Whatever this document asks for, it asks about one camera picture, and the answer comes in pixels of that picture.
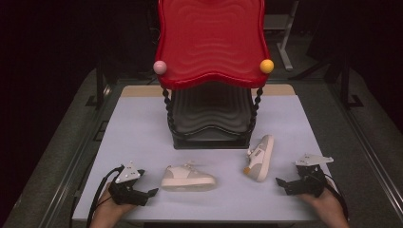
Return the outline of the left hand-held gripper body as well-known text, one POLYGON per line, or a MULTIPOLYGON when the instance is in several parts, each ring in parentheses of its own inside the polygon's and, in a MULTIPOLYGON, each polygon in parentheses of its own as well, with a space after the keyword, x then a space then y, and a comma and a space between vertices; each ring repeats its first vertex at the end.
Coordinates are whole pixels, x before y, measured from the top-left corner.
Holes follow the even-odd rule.
POLYGON ((141 192, 133 188, 139 179, 138 169, 133 161, 122 165, 119 174, 109 186, 109 193, 117 204, 132 204, 145 206, 149 196, 146 192, 141 192))

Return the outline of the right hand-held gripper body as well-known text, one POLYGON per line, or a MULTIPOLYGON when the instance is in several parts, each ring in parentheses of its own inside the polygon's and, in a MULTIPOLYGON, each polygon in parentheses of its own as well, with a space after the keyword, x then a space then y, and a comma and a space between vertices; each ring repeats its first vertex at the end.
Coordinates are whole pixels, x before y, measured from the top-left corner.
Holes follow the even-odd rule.
POLYGON ((327 183, 321 165, 333 161, 332 157, 303 155, 295 162, 299 179, 288 182, 285 188, 295 189, 296 195, 311 194, 319 197, 327 183))

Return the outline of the white sneaker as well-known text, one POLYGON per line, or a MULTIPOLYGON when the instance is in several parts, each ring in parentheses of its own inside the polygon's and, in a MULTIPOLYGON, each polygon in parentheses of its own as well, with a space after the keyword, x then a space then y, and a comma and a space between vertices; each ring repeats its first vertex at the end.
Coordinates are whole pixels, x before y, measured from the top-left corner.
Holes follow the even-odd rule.
POLYGON ((254 149, 248 149, 247 158, 249 164, 243 168, 243 173, 248 178, 257 182, 263 182, 266 179, 273 147, 274 137, 265 135, 254 149))
POLYGON ((216 178, 198 170, 193 161, 168 165, 161 181, 161 188, 171 192, 205 192, 216 187, 216 178))

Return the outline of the red and black two-tier rack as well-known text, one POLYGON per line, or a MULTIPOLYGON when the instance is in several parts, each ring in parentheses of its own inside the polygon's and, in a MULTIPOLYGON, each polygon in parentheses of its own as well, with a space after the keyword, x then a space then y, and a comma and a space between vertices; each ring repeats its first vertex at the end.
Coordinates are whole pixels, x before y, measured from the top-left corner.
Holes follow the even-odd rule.
POLYGON ((154 70, 177 149, 246 148, 274 66, 264 0, 158 0, 154 70))

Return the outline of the person's left hand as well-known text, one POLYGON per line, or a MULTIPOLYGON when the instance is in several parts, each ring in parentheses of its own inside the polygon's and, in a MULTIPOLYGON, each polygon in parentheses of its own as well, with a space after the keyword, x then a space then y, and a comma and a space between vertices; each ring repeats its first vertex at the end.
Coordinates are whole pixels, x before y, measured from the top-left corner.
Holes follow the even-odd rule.
POLYGON ((89 228, 114 228, 123 216, 136 208, 132 204, 116 204, 108 191, 109 186, 110 183, 98 200, 89 228))

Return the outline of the person's right hand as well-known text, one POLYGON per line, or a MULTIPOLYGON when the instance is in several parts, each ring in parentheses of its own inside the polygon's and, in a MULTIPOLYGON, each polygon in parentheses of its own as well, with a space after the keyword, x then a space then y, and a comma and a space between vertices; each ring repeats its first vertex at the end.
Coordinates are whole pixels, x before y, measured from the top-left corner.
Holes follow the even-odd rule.
POLYGON ((324 189, 318 198, 309 194, 297 197, 309 204, 328 228, 350 228, 341 204, 328 189, 324 189))

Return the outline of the pale lavender table mat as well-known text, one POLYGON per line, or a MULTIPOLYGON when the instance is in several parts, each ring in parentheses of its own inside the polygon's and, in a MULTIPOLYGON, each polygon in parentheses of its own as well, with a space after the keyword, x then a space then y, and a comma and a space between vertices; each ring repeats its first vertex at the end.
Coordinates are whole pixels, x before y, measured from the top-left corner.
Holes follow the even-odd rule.
POLYGON ((156 97, 122 97, 106 128, 97 157, 73 214, 85 220, 102 177, 121 164, 133 162, 144 175, 135 189, 156 189, 146 206, 128 214, 135 221, 185 222, 303 222, 314 221, 312 208, 289 196, 277 181, 297 179, 296 161, 320 152, 313 130, 298 96, 262 98, 257 125, 250 140, 256 146, 273 135, 274 148, 268 176, 263 182, 246 177, 243 149, 177 150, 167 126, 163 100, 156 97), (164 170, 193 162, 196 169, 217 179, 207 192, 168 192, 161 188, 164 170))

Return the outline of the black metal stand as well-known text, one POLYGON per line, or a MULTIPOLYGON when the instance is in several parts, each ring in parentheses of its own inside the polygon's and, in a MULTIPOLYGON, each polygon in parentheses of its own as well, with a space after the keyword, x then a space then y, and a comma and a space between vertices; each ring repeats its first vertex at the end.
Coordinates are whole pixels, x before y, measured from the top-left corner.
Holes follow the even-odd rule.
POLYGON ((105 102, 107 89, 111 84, 115 83, 111 71, 111 65, 107 60, 100 60, 95 68, 96 76, 96 94, 90 96, 86 102, 86 106, 94 106, 99 110, 105 102))
POLYGON ((362 107, 363 103, 357 95, 350 94, 350 66, 347 59, 341 61, 340 101, 346 109, 362 107))

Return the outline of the white metal stand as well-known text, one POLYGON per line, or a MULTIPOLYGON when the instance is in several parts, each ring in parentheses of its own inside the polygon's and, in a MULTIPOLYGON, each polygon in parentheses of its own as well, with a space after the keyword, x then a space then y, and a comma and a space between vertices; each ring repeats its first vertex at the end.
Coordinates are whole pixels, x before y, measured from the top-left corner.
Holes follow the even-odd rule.
POLYGON ((299 0, 292 0, 292 5, 288 13, 264 15, 264 30, 281 31, 283 33, 282 40, 277 43, 277 49, 284 68, 287 71, 294 69, 286 47, 294 24, 298 4, 299 0))

